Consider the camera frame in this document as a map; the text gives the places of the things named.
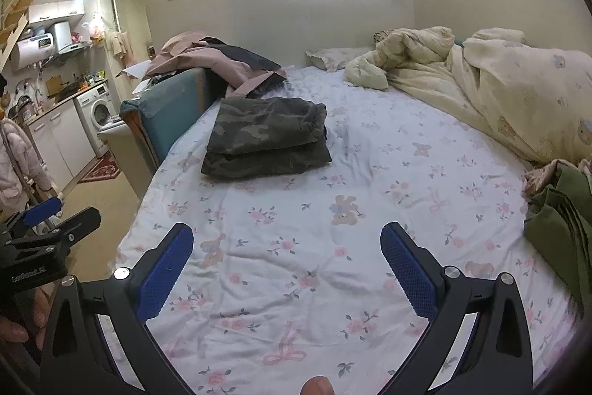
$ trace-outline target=metal screw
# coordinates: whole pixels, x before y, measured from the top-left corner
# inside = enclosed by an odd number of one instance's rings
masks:
[[[113,276],[116,279],[125,279],[125,278],[129,277],[129,275],[130,275],[129,268],[117,268],[117,270],[115,270],[115,272],[113,273]]]
[[[446,267],[444,269],[444,274],[448,278],[458,278],[459,276],[461,276],[461,271],[455,267]]]
[[[74,283],[74,277],[72,275],[66,275],[61,279],[61,284],[64,287],[69,287],[72,283]]]
[[[514,277],[512,275],[510,275],[509,273],[502,273],[501,274],[501,280],[506,285],[511,285],[514,282]]]

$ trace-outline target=white cabinet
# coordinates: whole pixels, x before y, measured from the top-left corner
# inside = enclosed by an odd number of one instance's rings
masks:
[[[57,3],[59,17],[81,16],[84,14],[84,1],[61,1]]]
[[[57,2],[29,6],[29,24],[57,19],[58,17],[60,17],[60,10]]]
[[[43,117],[32,123],[29,129],[33,135],[37,150],[47,165],[49,175],[53,178],[58,189],[62,190],[72,180],[72,173],[70,173],[66,161],[61,156],[56,139],[51,132],[49,123],[46,122],[48,120],[45,118]]]
[[[61,155],[76,176],[95,157],[95,152],[82,127],[74,101],[55,108],[47,116],[51,131],[57,140]]]
[[[49,2],[29,6],[29,24],[48,28],[56,22],[67,20],[75,26],[84,15],[83,1]]]
[[[36,120],[29,131],[60,190],[95,157],[73,100]]]

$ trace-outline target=camouflage pants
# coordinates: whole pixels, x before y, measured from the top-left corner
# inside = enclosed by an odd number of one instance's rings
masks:
[[[327,109],[300,98],[223,99],[201,172],[222,179],[302,173],[331,162]]]

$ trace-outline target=human hand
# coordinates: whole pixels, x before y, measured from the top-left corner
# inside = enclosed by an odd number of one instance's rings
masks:
[[[304,384],[300,395],[335,395],[335,392],[326,376],[314,376]]]
[[[36,288],[33,301],[33,320],[41,329],[35,337],[35,344],[39,350],[43,347],[45,325],[47,323],[47,318],[49,317],[49,310],[50,307],[47,296],[41,288]],[[23,326],[0,315],[0,340],[11,343],[24,343],[29,340],[29,333]]]

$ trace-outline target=chair backrest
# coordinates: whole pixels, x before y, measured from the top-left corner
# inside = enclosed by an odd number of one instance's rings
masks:
[[[134,133],[141,151],[158,167],[175,141],[225,89],[226,82],[209,69],[189,69],[124,101],[120,115]]]

